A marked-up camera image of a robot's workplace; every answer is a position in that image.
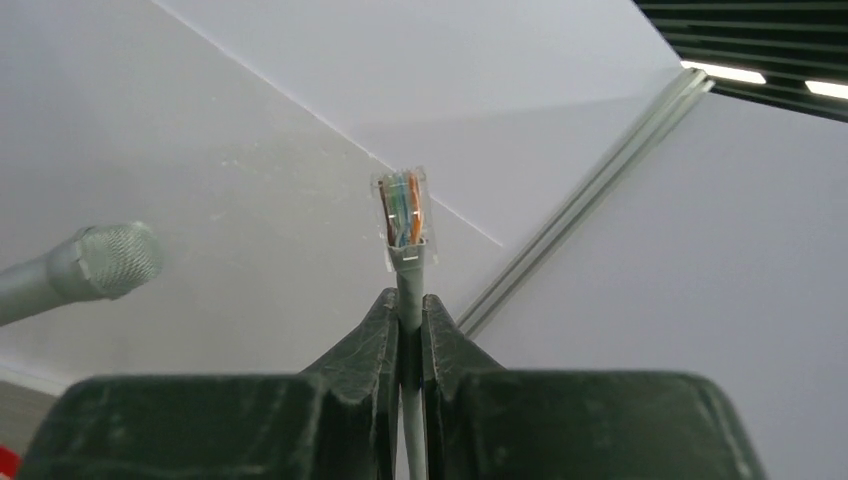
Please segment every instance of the gray microphone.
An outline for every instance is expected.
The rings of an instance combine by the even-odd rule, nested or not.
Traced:
[[[75,302],[120,298],[162,271],[150,228],[88,227],[53,250],[0,272],[0,327]]]

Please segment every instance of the white wall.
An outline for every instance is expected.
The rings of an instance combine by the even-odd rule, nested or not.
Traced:
[[[0,268],[135,219],[168,254],[126,298],[1,328],[0,374],[297,370],[394,282],[385,167],[153,3],[0,2],[0,45]],[[459,309],[500,248],[434,216],[429,288]]]
[[[709,95],[509,300],[511,367],[713,378],[774,479],[848,471],[848,125]]]
[[[512,252],[682,69],[630,0],[157,0]]]

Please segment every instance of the ceiling light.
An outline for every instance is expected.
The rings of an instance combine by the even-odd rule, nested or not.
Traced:
[[[711,77],[727,78],[728,80],[737,80],[740,82],[758,83],[760,85],[766,83],[765,77],[757,72],[750,70],[742,70],[739,68],[722,67],[720,65],[710,65],[708,63],[690,62],[684,60],[680,62],[684,68],[700,68],[707,72]]]
[[[807,80],[804,82],[811,92],[818,95],[827,95],[828,97],[844,98],[848,100],[848,85],[840,85],[838,83],[814,82]]]

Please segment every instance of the microphone grille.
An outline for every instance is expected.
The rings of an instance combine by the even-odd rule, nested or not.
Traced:
[[[141,222],[91,227],[80,237],[79,246],[89,281],[107,298],[122,297],[162,271],[159,241]]]

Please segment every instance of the ceiling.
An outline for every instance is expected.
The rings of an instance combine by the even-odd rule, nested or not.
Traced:
[[[804,81],[848,85],[848,1],[635,0],[684,60],[757,71],[764,85],[716,79],[713,92],[848,122],[848,100]]]

